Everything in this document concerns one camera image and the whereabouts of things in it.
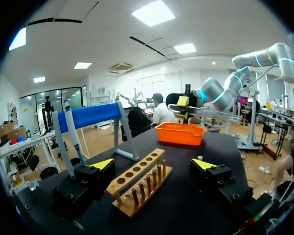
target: tripod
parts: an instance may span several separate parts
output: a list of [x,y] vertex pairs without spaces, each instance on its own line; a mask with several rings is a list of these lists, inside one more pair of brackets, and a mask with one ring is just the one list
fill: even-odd
[[54,107],[51,106],[51,102],[49,101],[49,96],[46,96],[46,102],[45,102],[45,108],[42,109],[43,112],[43,120],[44,120],[44,125],[45,125],[45,133],[51,132],[53,130],[53,122],[51,119],[50,111],[54,111]]

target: ceiling light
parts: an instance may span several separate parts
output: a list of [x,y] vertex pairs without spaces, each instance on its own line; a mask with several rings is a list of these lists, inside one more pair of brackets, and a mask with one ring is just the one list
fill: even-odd
[[178,53],[184,54],[184,53],[190,53],[195,52],[196,48],[193,43],[183,44],[179,46],[175,46],[174,49],[177,50]]
[[92,63],[91,62],[78,62],[74,69],[75,70],[85,70],[85,69],[88,69],[88,67],[91,65]]
[[146,6],[143,6],[137,11],[134,11],[132,16],[135,16],[149,27],[175,19],[174,14],[160,0],[154,1]]
[[26,28],[22,28],[13,39],[9,50],[26,45]]
[[36,77],[33,80],[34,80],[34,83],[44,82],[45,81],[45,77]]

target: ceiling vent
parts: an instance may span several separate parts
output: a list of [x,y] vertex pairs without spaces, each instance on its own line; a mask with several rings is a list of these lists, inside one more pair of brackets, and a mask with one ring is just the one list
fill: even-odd
[[113,70],[109,70],[108,73],[113,73],[113,74],[120,74],[118,71],[113,71]]
[[119,63],[115,64],[114,66],[112,66],[110,68],[110,70],[126,71],[126,70],[133,68],[133,66],[134,66],[133,64],[128,63],[128,62],[119,62]]

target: poster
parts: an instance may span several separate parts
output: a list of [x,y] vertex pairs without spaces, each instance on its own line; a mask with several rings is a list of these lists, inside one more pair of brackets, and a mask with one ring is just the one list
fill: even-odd
[[15,104],[8,103],[8,118],[9,121],[13,121],[15,125],[18,125],[18,112]]

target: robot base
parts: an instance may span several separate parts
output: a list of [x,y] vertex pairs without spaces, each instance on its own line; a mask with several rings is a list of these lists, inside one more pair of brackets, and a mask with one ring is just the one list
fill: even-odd
[[263,151],[262,146],[254,146],[252,142],[247,140],[247,136],[244,135],[232,135],[236,141],[237,148],[239,150],[256,150],[260,153]]

